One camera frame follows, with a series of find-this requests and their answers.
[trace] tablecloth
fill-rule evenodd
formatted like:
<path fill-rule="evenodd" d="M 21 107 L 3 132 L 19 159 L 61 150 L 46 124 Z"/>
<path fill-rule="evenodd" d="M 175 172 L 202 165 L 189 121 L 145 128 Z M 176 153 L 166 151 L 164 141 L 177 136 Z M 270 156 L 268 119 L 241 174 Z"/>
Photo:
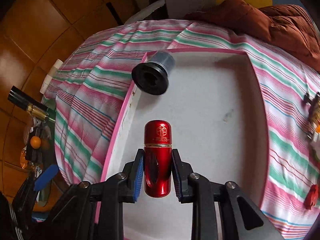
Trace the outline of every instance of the tablecloth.
<path fill-rule="evenodd" d="M 212 47 L 245 51 L 257 75 L 269 131 L 268 178 L 261 210 L 286 239 L 302 239 L 320 211 L 303 206 L 320 163 L 305 140 L 308 91 L 320 77 L 283 50 L 245 34 L 184 20 L 142 21 L 88 38 L 52 79 L 44 99 L 56 98 L 55 151 L 66 182 L 100 181 L 110 138 L 131 82 L 147 51 Z"/>

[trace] screw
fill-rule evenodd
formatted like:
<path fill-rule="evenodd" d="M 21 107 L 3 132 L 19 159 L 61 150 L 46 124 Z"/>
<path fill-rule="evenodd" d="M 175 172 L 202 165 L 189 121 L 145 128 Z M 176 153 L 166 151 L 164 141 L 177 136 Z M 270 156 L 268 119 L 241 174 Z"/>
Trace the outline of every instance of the screw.
<path fill-rule="evenodd" d="M 233 181 L 228 181 L 226 184 L 227 184 L 228 188 L 235 188 L 236 187 L 236 184 Z"/>
<path fill-rule="evenodd" d="M 88 181 L 81 181 L 80 183 L 79 183 L 79 187 L 80 188 L 87 188 L 87 187 L 89 187 L 89 185 L 90 185 L 90 182 L 88 182 Z"/>
<path fill-rule="evenodd" d="M 126 175 L 125 173 L 123 173 L 123 172 L 119 172 L 119 173 L 117 174 L 117 178 L 118 178 L 118 179 L 124 179 L 126 176 L 127 176 L 127 175 Z"/>
<path fill-rule="evenodd" d="M 192 179 L 199 179 L 200 175 L 198 173 L 193 172 L 189 174 L 189 177 Z"/>

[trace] red bottle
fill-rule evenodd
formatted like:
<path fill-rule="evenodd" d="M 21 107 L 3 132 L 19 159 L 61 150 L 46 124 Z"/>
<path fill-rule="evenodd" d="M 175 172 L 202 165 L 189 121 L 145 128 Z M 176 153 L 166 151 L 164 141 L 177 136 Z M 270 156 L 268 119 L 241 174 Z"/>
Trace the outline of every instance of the red bottle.
<path fill-rule="evenodd" d="M 144 188 L 150 197 L 165 197 L 171 190 L 171 126 L 153 120 L 144 127 Z"/>

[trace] orange fruit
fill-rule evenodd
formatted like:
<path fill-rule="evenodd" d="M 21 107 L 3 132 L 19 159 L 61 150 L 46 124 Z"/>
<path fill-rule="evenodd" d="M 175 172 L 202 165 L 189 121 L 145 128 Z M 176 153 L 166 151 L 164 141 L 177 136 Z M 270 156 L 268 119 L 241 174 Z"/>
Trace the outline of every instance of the orange fruit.
<path fill-rule="evenodd" d="M 33 136 L 30 140 L 30 144 L 33 149 L 39 149 L 41 145 L 41 139 L 38 136 Z"/>

